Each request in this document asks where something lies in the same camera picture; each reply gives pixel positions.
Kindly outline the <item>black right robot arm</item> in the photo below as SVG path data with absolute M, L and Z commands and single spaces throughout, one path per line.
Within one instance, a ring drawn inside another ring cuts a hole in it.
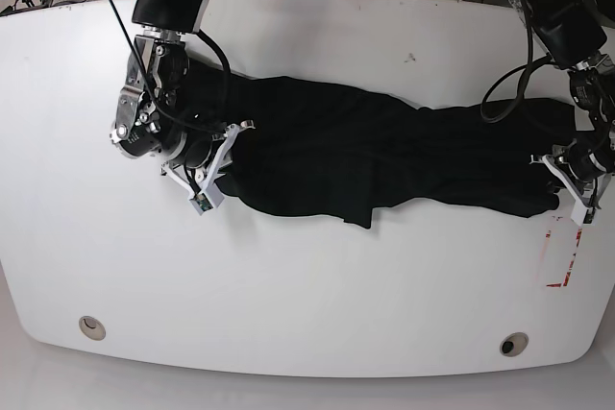
M 237 137 L 254 126 L 251 120 L 235 124 L 222 119 L 232 73 L 222 49 L 201 29 L 208 3 L 136 0 L 132 21 L 142 32 L 126 38 L 131 55 L 110 133 L 125 157 L 162 158 L 162 174 L 187 191 L 198 213 L 222 203 L 216 180 L 232 162 Z M 222 65 L 221 94 L 211 109 L 179 100 L 189 71 L 184 35 L 201 39 Z

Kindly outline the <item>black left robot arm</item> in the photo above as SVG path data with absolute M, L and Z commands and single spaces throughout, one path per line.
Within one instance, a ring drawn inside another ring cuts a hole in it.
M 572 220 L 591 224 L 614 176 L 614 62 L 602 52 L 607 36 L 584 0 L 507 0 L 527 35 L 528 56 L 518 67 L 515 97 L 499 112 L 480 109 L 487 123 L 504 120 L 520 107 L 532 73 L 552 65 L 567 73 L 573 102 L 584 110 L 593 130 L 585 139 L 555 146 L 536 158 L 574 198 Z

